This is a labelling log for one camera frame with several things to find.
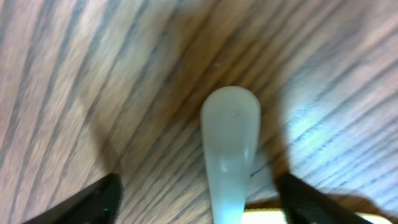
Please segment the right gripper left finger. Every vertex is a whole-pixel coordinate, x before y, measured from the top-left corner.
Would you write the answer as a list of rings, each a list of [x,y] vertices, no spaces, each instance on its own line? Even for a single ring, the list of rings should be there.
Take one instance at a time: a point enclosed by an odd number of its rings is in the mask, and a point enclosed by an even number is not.
[[[110,173],[24,224],[114,224],[122,197],[121,177]]]

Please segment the pale blue plastic knife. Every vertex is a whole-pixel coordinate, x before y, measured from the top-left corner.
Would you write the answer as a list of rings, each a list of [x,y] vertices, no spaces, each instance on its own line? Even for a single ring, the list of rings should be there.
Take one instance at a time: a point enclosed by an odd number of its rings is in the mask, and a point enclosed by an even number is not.
[[[259,101],[243,87],[220,88],[205,100],[200,121],[213,221],[241,223],[259,138]]]

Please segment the cream plastic knife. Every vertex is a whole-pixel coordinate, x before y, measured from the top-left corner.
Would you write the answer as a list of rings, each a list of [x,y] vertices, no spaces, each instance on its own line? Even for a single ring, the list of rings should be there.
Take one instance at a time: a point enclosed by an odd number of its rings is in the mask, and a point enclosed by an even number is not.
[[[358,213],[361,218],[373,224],[392,224],[388,219],[368,213]],[[284,213],[279,208],[248,209],[243,213],[241,224],[287,224]]]

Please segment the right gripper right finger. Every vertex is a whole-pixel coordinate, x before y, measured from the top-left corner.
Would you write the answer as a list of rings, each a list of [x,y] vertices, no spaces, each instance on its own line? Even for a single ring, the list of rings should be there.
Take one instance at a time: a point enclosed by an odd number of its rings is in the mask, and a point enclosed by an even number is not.
[[[277,189],[288,224],[368,223],[290,173],[277,180]]]

